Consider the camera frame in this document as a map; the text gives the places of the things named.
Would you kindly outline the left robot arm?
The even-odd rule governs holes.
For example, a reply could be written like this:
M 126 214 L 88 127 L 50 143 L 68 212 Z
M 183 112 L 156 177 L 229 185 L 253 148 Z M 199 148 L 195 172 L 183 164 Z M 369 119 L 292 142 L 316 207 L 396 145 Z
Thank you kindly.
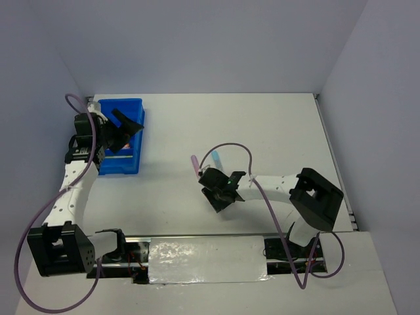
M 129 252 L 121 229 L 110 228 L 87 235 L 81 225 L 89 194 L 105 160 L 106 151 L 118 153 L 143 130 L 138 120 L 118 109 L 111 119 L 96 110 L 74 117 L 75 135 L 65 155 L 62 195 L 40 227 L 31 228 L 27 242 L 41 276 L 86 273 L 96 260 L 107 255 L 124 260 Z

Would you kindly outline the purple highlighter pen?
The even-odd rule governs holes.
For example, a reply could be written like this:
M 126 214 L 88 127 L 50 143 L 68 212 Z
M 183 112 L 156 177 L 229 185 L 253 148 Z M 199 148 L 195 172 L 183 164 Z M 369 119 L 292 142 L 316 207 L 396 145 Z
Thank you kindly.
M 196 155 L 191 155 L 190 159 L 191 159 L 192 166 L 194 168 L 194 172 L 196 174 L 196 177 L 199 178 L 200 177 L 200 164 L 199 164 L 199 161 L 198 161 Z

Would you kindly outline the blue highlighter pen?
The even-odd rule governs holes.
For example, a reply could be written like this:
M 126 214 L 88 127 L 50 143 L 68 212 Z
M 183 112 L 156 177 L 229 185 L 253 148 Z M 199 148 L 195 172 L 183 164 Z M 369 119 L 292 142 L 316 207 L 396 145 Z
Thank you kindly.
M 221 158 L 218 154 L 218 152 L 216 150 L 213 150 L 211 152 L 211 157 L 213 160 L 213 163 L 215 164 L 215 167 L 219 170 L 219 171 L 224 171 L 223 166 L 222 166 L 222 162 L 221 162 Z

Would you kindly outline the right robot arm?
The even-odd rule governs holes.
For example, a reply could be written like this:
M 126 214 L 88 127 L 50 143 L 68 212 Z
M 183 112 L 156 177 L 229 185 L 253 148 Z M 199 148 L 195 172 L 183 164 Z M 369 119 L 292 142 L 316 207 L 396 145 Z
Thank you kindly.
M 216 212 L 235 202 L 268 200 L 288 203 L 299 214 L 285 241 L 286 251 L 300 257 L 319 232 L 332 232 L 344 195 L 311 168 L 288 176 L 250 175 L 234 171 L 230 176 L 209 167 L 199 172 L 198 182 Z

